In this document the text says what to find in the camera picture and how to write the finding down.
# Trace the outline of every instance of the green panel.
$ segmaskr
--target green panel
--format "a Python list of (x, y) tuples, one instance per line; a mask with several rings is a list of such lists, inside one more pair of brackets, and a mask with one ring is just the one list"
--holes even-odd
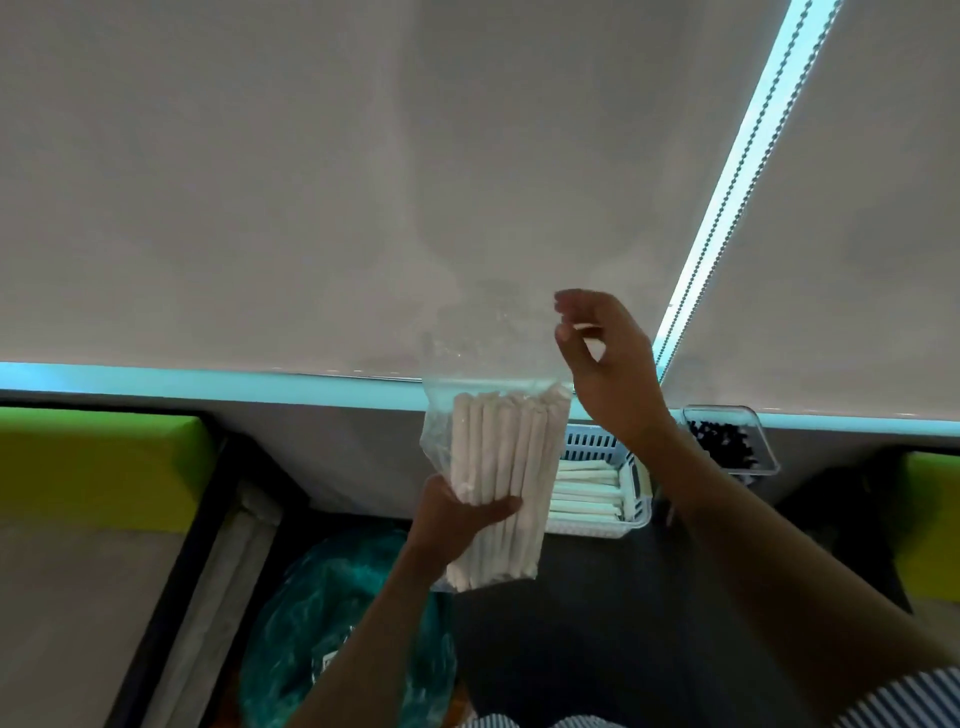
[(215, 462), (196, 417), (0, 407), (0, 517), (183, 533)]

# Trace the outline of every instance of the green trash bag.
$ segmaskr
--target green trash bag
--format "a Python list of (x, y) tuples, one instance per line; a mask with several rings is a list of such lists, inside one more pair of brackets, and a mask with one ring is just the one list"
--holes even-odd
[[(364, 528), (314, 546), (284, 576), (253, 626), (240, 670), (249, 728), (281, 728), (383, 587), (406, 541), (395, 528)], [(431, 593), (407, 668), (399, 728), (435, 728), (456, 674), (449, 595)]]

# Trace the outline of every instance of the white plastic basket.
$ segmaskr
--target white plastic basket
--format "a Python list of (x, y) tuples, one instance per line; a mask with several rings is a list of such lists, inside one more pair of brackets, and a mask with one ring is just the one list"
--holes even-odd
[(650, 475), (623, 443), (617, 442), (607, 430), (598, 425), (567, 425), (563, 460), (606, 460), (617, 468), (620, 490), (623, 493), (621, 522), (584, 522), (565, 519), (551, 513), (546, 521), (547, 533), (566, 536), (590, 536), (600, 539), (619, 539), (635, 528), (650, 522), (653, 513), (653, 489)]

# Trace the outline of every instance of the clear plastic bag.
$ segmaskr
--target clear plastic bag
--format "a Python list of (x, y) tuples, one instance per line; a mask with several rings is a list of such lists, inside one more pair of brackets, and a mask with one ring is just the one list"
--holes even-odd
[(423, 451), (463, 502), (523, 498), (447, 568), (457, 592), (537, 575), (572, 397), (555, 325), (487, 300), (446, 310), (426, 342)]

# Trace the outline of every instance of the striped shirt sleeve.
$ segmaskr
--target striped shirt sleeve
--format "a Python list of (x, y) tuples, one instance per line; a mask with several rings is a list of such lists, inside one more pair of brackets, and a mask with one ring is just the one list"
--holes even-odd
[(960, 726), (960, 667), (921, 672), (871, 692), (834, 722), (840, 728)]

